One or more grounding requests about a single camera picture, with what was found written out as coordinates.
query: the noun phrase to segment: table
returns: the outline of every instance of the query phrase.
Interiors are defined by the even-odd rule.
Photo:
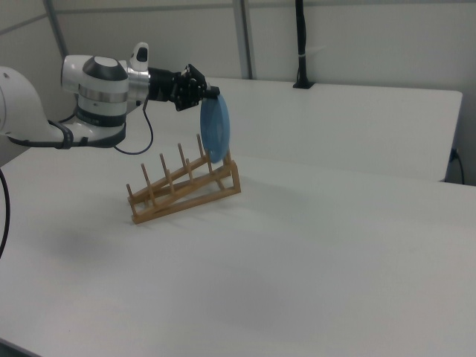
[[[462,94],[456,91],[210,79],[231,117],[239,155],[441,181]],[[199,110],[151,106],[166,144],[194,135]]]
[[[124,149],[147,143],[142,120],[130,116]],[[175,139],[196,157],[170,125],[154,122],[139,157],[29,149],[4,166],[3,339],[41,356],[476,349],[473,187],[236,155],[235,136],[241,194],[133,225],[125,184],[144,186],[140,163],[151,179],[160,152],[178,167]]]

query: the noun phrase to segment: wooden peg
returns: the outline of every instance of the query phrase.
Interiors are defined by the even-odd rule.
[[[149,176],[147,175],[146,165],[141,164],[141,167],[142,167],[142,173],[144,174],[144,178],[146,179],[146,182],[147,182],[149,181]]]
[[[199,150],[200,150],[200,157],[203,158],[203,147],[202,147],[202,139],[200,138],[200,134],[196,135],[196,140],[199,142]]]
[[[150,200],[152,201],[152,204],[154,206],[156,206],[157,203],[155,202],[154,191],[152,190],[152,185],[150,184],[150,180],[149,180],[149,176],[147,175],[146,167],[145,167],[144,164],[141,164],[141,167],[142,167],[142,173],[144,173],[144,177],[146,179],[146,184],[147,184],[147,189],[149,191]]]
[[[167,169],[167,171],[165,171],[165,177],[167,177],[167,181],[169,182],[170,193],[174,194],[176,191],[173,187],[173,182],[172,182],[172,178],[170,177],[170,170],[169,169]]]
[[[178,143],[178,150],[180,152],[181,164],[183,167],[185,167],[186,163],[185,163],[185,157],[184,157],[184,150],[181,149],[180,143]]]
[[[211,161],[210,161],[210,154],[208,153],[208,151],[205,155],[207,158],[208,171],[210,172],[210,174],[213,174],[213,169],[211,167]]]
[[[162,167],[164,168],[164,173],[167,172],[167,165],[165,164],[164,155],[161,154]]]
[[[134,199],[134,195],[132,194],[132,191],[131,191],[131,185],[127,184],[126,187],[127,187],[127,192],[129,193],[129,198],[131,200]]]
[[[188,172],[188,178],[190,180],[190,183],[193,184],[193,174],[192,174],[192,169],[190,168],[190,161],[188,159],[185,160],[186,163],[186,169]]]
[[[135,210],[135,205],[132,202],[132,199],[134,198],[134,195],[132,194],[131,186],[130,186],[130,184],[127,184],[126,187],[127,187],[127,191],[129,192],[129,204],[131,205],[132,215],[134,217],[137,217],[137,211]]]
[[[133,213],[132,221],[134,223],[146,222],[241,192],[237,165],[231,160],[230,152],[228,151],[223,158],[223,165],[213,170],[210,153],[208,151],[204,153],[200,135],[197,135],[197,140],[199,142],[200,157],[192,162],[185,158],[181,144],[178,144],[182,167],[173,172],[167,169],[164,156],[160,154],[165,177],[160,178],[153,184],[150,183],[145,165],[141,165],[142,173],[147,183],[146,187],[136,193],[132,193],[130,185],[126,186]],[[205,165],[205,163],[208,166],[208,173],[202,176],[194,175],[193,171]],[[174,184],[175,180],[186,175],[188,175],[189,180]],[[227,182],[223,180],[229,176],[232,176],[233,186],[226,187],[225,183]],[[196,197],[188,197],[190,194],[198,192],[202,187],[208,186],[213,182],[218,184],[219,191]]]

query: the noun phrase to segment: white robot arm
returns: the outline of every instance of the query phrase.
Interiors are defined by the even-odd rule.
[[[128,61],[67,56],[61,84],[77,94],[76,119],[48,120],[31,83],[12,68],[0,66],[0,134],[27,147],[114,147],[126,137],[127,102],[171,101],[178,111],[204,98],[217,98],[192,65],[183,72],[149,68],[149,46],[137,44]]]

